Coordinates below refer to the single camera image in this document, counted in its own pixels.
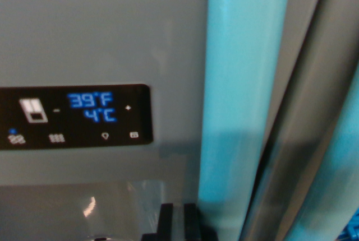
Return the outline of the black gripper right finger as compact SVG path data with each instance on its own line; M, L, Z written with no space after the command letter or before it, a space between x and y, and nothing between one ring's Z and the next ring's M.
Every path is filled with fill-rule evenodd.
M209 226L200 223L200 213L195 203L184 204L184 240L215 241L217 233Z

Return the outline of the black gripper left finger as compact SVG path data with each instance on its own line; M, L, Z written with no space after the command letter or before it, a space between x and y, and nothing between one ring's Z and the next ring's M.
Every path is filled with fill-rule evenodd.
M157 231L146 233L141 237L141 241L171 241L172 240L172 219L173 204L161 204Z

